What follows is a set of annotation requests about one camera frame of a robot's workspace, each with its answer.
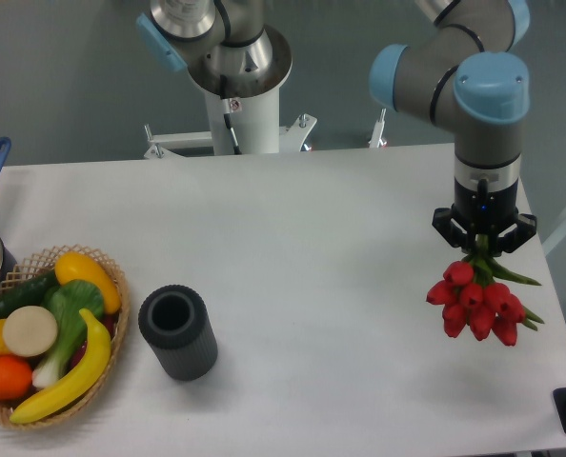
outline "black cup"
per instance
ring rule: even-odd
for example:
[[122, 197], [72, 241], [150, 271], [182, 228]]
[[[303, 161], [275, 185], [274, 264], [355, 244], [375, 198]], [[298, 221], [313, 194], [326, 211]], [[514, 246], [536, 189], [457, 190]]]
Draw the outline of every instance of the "black cup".
[[217, 360], [217, 342], [203, 299], [185, 286], [154, 291], [139, 310], [139, 329], [173, 379], [191, 381]]

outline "blue joint cap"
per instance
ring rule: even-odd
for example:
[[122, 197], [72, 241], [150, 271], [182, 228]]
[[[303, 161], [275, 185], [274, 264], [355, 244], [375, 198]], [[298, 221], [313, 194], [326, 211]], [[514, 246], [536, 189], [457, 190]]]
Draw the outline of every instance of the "blue joint cap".
[[188, 66], [175, 48], [162, 36], [152, 21], [148, 19], [148, 16], [141, 14], [137, 17], [136, 26], [146, 46], [164, 68], [177, 72], [184, 70]]
[[395, 109], [395, 71], [406, 45], [390, 45], [374, 59], [370, 69], [370, 95], [381, 105]]
[[475, 119], [513, 124], [529, 111], [529, 71], [507, 52], [474, 54], [456, 71], [455, 99]]
[[529, 29], [531, 24], [531, 14], [529, 13], [529, 6], [526, 0], [508, 0], [510, 7], [512, 7], [512, 13], [514, 14], [514, 46], [518, 41], [522, 39], [524, 34]]

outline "banana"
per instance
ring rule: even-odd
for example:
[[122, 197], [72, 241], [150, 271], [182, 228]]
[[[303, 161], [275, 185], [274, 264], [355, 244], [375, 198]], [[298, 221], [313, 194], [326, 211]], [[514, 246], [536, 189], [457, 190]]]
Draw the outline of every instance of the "banana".
[[88, 329], [86, 353], [69, 373], [21, 403], [10, 416], [13, 424], [29, 424], [50, 416], [83, 395], [103, 374], [111, 357], [110, 333], [92, 313], [80, 309]]

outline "orange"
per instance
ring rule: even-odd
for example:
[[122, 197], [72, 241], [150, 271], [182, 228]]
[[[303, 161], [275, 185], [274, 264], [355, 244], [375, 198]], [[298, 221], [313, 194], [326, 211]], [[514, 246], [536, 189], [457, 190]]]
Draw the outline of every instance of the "orange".
[[32, 370], [29, 363], [15, 355], [0, 356], [0, 400], [16, 400], [31, 387]]

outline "tulip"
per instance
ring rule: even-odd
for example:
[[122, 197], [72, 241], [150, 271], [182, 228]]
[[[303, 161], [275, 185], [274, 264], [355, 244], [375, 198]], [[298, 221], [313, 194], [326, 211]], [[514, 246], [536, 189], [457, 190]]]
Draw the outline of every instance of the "tulip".
[[427, 302], [432, 305], [451, 305], [456, 303], [456, 294], [446, 281], [440, 281], [427, 292]]
[[461, 331], [463, 331], [464, 328], [465, 328], [464, 321], [454, 321], [454, 320], [444, 321], [444, 331], [451, 338], [456, 338], [461, 333]]
[[495, 319], [493, 333], [505, 346], [515, 346], [515, 342], [518, 339], [516, 322], [508, 321], [501, 316]]
[[524, 321], [526, 312], [518, 297], [511, 293], [507, 302], [501, 305], [501, 312], [499, 312], [499, 315], [508, 321], [520, 323]]
[[500, 313], [501, 306], [510, 298], [510, 288], [502, 283], [492, 283], [484, 288], [484, 304]]
[[450, 286], [465, 286], [474, 279], [474, 268], [467, 262], [452, 262], [444, 271], [444, 281]]
[[484, 291], [480, 284], [470, 283], [465, 286], [458, 296], [458, 302], [465, 308], [474, 309], [482, 305]]
[[495, 323], [495, 312], [485, 305], [472, 311], [470, 315], [470, 329], [477, 341], [482, 341], [489, 336]]
[[467, 309], [459, 303], [446, 305], [442, 310], [442, 317], [445, 321], [463, 321], [463, 324], [465, 324], [467, 322]]

